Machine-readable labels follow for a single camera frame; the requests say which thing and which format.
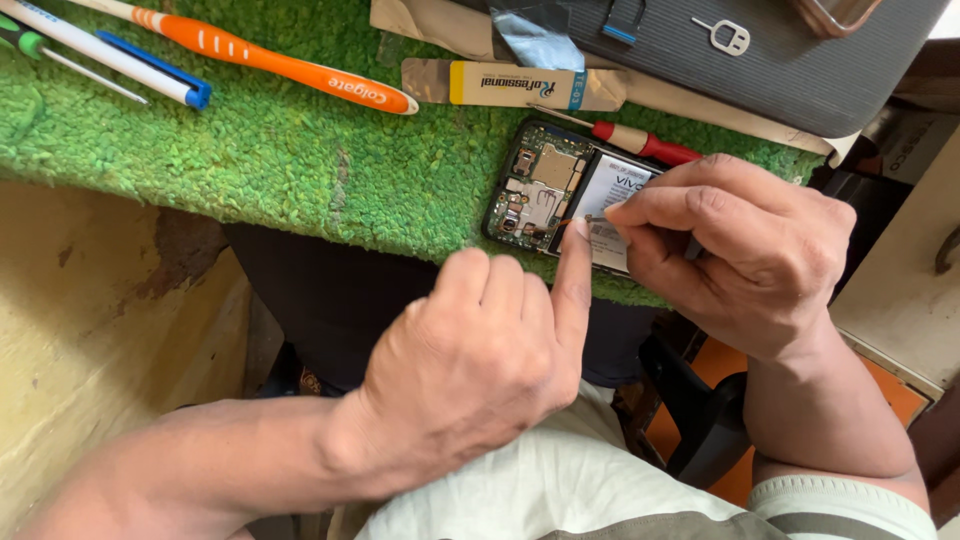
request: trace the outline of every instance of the yellow wall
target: yellow wall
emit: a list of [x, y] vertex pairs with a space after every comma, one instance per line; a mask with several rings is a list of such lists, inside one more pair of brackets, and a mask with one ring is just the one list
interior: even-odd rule
[[239, 397], [250, 287], [216, 224], [0, 182], [0, 538], [85, 451]]

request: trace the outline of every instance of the colgate logo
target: colgate logo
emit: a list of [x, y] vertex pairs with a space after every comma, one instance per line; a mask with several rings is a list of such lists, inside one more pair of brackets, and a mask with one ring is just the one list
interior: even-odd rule
[[354, 93], [363, 99], [369, 99], [376, 104], [387, 103], [386, 95], [367, 88], [367, 85], [364, 85], [363, 83], [355, 85], [354, 83], [345, 83], [344, 81], [340, 81], [334, 77], [331, 77], [327, 84], [337, 88], [338, 90]]

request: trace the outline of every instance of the toothbrush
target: toothbrush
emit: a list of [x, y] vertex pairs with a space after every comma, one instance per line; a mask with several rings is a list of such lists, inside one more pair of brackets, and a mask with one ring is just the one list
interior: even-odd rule
[[155, 12], [117, 0], [70, 1], [125, 18], [147, 30], [167, 36], [195, 53], [276, 73], [372, 109], [397, 114], [413, 114], [420, 109], [412, 97], [392, 86], [268, 51], [196, 19]]

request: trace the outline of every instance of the toothbrush handle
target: toothbrush handle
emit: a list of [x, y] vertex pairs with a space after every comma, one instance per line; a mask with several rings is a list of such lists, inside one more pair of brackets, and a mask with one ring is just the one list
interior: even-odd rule
[[140, 10], [143, 13], [138, 14], [134, 9], [134, 22], [169, 37], [195, 53], [270, 71], [373, 109], [397, 114], [413, 114], [418, 110], [413, 98], [392, 86], [268, 51], [199, 20]]

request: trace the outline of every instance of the green mat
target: green mat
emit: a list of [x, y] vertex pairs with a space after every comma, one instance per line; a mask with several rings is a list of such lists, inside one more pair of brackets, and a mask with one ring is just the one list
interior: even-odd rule
[[[374, 59], [380, 32], [368, 23], [369, 0], [140, 4], [210, 22], [290, 56], [400, 83], [399, 67]], [[127, 21], [65, 1], [39, 5], [88, 31], [115, 33], [207, 80], [213, 96], [199, 112], [113, 74], [152, 102], [144, 107], [52, 61], [0, 50], [0, 178], [88, 187], [437, 262], [479, 246], [510, 253], [552, 279], [552, 258], [491, 244], [478, 230], [494, 176], [528, 110], [421, 104], [414, 116], [382, 113], [193, 54]], [[406, 57], [454, 58], [412, 39], [404, 41], [398, 60]], [[823, 162], [632, 104], [593, 117], [642, 127], [704, 154], [727, 152], [785, 179], [806, 178]], [[599, 273], [594, 294], [662, 305], [642, 287]]]

